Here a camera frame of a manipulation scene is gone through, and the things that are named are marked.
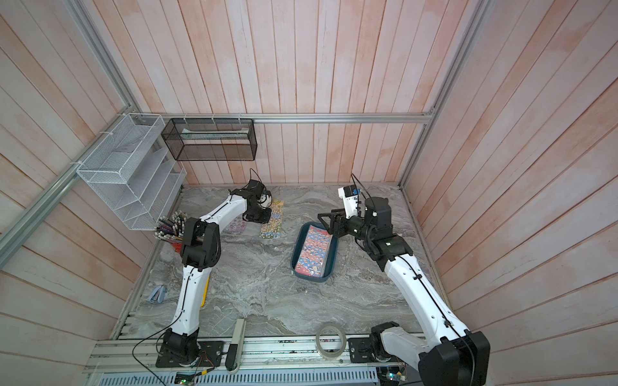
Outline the grey stapler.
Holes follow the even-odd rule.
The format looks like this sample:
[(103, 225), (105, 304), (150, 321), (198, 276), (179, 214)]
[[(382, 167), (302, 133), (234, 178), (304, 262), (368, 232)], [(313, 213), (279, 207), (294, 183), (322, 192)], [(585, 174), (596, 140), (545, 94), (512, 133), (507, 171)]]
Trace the grey stapler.
[(226, 371), (231, 375), (237, 373), (240, 368), (245, 334), (246, 320), (244, 318), (239, 318), (236, 321), (233, 336), (225, 358)]

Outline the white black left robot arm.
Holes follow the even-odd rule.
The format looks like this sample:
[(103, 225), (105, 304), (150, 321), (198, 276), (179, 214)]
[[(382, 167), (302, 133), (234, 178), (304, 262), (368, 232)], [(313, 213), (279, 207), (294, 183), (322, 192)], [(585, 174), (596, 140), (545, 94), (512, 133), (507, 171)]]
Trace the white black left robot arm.
[(201, 217), (185, 223), (180, 256), (183, 280), (171, 325), (163, 335), (161, 352), (183, 366), (190, 366), (200, 355), (197, 339), (199, 313), (212, 268), (222, 255), (220, 234), (237, 217), (246, 222), (270, 221), (272, 195), (260, 181), (252, 179), (244, 187), (230, 191), (226, 200)]

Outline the pink sticker sheet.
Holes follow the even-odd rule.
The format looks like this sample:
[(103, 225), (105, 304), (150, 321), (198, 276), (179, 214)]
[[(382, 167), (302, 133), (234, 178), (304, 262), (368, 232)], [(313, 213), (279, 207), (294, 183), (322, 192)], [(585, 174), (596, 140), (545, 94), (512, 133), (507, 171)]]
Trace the pink sticker sheet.
[(238, 236), (238, 235), (243, 234), (245, 229), (246, 229), (246, 222), (243, 220), (241, 216), (239, 216), (228, 224), (228, 226), (224, 229), (224, 232), (230, 235)]

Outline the black mesh wall basket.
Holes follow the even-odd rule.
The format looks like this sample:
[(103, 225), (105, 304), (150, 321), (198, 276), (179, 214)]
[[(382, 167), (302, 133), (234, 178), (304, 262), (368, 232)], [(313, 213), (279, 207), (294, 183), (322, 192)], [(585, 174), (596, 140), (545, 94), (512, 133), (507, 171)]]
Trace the black mesh wall basket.
[(243, 118), (172, 118), (162, 138), (180, 162), (253, 161), (258, 150), (254, 122)]

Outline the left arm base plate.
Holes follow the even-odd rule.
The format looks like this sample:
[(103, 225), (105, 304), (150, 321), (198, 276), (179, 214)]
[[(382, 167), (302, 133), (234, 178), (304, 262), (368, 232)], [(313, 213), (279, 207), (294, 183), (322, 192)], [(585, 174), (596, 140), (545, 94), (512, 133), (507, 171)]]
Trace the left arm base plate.
[(164, 343), (159, 357), (155, 362), (156, 368), (192, 368), (206, 366), (216, 368), (220, 366), (224, 352), (224, 341), (200, 340), (190, 342), (187, 347), (179, 344)]

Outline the red blue cat sticker sheet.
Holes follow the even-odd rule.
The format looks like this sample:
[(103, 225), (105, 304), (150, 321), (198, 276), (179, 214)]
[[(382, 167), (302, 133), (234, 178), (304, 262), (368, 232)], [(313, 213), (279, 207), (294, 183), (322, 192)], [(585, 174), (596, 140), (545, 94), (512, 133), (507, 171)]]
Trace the red blue cat sticker sheet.
[(323, 278), (332, 236), (323, 228), (309, 225), (301, 241), (301, 249), (294, 264), (295, 272), (304, 277)]

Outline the red pencil cup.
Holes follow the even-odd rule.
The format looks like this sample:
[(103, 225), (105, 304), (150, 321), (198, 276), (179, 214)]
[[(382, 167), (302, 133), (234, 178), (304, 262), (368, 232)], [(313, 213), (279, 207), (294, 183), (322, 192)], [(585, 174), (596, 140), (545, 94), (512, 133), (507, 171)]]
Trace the red pencil cup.
[(158, 219), (154, 237), (170, 244), (176, 253), (181, 254), (183, 233), (188, 215), (185, 212), (174, 212), (170, 217), (161, 216)]

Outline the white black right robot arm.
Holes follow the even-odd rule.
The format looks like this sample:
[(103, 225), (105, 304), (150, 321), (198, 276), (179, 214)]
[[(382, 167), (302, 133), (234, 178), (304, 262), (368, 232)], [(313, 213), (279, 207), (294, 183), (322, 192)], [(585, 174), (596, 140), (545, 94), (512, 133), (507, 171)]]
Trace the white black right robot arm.
[(405, 239), (394, 232), (389, 201), (360, 198), (360, 191), (339, 189), (344, 206), (318, 218), (335, 237), (352, 236), (397, 286), (423, 331), (423, 338), (395, 322), (374, 326), (370, 333), (376, 360), (397, 358), (414, 368), (425, 385), (484, 385), (489, 371), (490, 343), (472, 333), (441, 299), (426, 278)]

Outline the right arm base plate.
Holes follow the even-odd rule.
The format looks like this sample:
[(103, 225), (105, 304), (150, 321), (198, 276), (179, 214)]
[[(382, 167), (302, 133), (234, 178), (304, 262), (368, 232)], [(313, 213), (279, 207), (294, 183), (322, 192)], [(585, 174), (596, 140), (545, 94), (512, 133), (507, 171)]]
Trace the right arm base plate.
[(352, 363), (403, 363), (395, 355), (379, 354), (370, 337), (349, 338), (347, 345)]

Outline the clear tape roll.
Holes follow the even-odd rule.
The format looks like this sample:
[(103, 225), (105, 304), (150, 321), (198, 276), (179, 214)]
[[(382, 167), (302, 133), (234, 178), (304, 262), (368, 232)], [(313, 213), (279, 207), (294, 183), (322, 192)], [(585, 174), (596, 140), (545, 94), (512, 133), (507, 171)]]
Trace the clear tape roll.
[(325, 360), (338, 360), (347, 347), (347, 336), (336, 323), (323, 323), (315, 335), (315, 348)]

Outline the white mesh wall shelf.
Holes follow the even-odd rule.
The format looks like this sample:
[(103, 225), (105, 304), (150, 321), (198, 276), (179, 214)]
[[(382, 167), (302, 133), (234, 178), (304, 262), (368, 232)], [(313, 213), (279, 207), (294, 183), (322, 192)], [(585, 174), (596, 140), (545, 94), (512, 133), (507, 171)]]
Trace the white mesh wall shelf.
[(127, 114), (103, 133), (77, 174), (132, 231), (154, 231), (187, 175), (167, 147), (157, 148), (164, 119)]

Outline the blue binder clip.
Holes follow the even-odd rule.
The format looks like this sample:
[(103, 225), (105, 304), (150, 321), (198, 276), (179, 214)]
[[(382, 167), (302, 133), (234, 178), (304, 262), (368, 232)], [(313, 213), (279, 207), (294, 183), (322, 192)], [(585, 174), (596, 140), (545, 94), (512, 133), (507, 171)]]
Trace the blue binder clip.
[(151, 294), (148, 296), (148, 302), (153, 304), (161, 304), (164, 302), (167, 294), (167, 287), (165, 285), (156, 286)]

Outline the colourful small sticker sheet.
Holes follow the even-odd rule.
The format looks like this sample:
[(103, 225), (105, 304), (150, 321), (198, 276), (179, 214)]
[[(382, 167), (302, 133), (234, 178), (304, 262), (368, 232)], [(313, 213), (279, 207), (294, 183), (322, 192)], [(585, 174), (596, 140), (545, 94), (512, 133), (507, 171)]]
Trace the colourful small sticker sheet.
[(270, 220), (267, 224), (263, 225), (260, 232), (260, 238), (262, 239), (278, 239), (282, 232), (283, 223), (283, 206), (284, 202), (281, 200), (275, 200), (271, 205), (272, 210)]

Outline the teal storage box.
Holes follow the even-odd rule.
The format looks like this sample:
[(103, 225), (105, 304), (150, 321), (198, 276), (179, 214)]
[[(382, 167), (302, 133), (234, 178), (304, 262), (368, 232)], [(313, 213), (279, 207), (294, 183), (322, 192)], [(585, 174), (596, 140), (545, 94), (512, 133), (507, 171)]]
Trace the teal storage box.
[(292, 270), (292, 273), (298, 278), (302, 278), (304, 280), (313, 281), (313, 282), (325, 282), (328, 280), (328, 278), (331, 277), (333, 269), (334, 269), (334, 265), (336, 262), (336, 255), (337, 255), (337, 250), (338, 250), (338, 238), (337, 237), (332, 236), (332, 243), (331, 243), (330, 249), (328, 250), (328, 261), (327, 261), (326, 270), (325, 270), (323, 278), (304, 277), (296, 273), (294, 269), (294, 264), (296, 263), (296, 259), (298, 258), (298, 253), (301, 249), (300, 247), (302, 243), (301, 239), (302, 237), (305, 236), (307, 227), (309, 225), (315, 225), (316, 227), (324, 229), (323, 225), (317, 222), (307, 222), (304, 225), (302, 225), (301, 229), (299, 230), (299, 234), (297, 237), (297, 241), (296, 241), (293, 253), (291, 255), (291, 270)]

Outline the yellow calculator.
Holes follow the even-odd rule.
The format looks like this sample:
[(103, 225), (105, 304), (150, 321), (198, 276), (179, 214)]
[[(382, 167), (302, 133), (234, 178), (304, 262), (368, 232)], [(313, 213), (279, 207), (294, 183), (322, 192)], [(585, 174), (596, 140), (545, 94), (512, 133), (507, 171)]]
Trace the yellow calculator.
[(207, 296), (208, 296), (208, 292), (209, 292), (209, 278), (206, 279), (206, 283), (204, 285), (204, 292), (203, 292), (202, 300), (201, 300), (201, 309), (203, 309), (205, 307)]

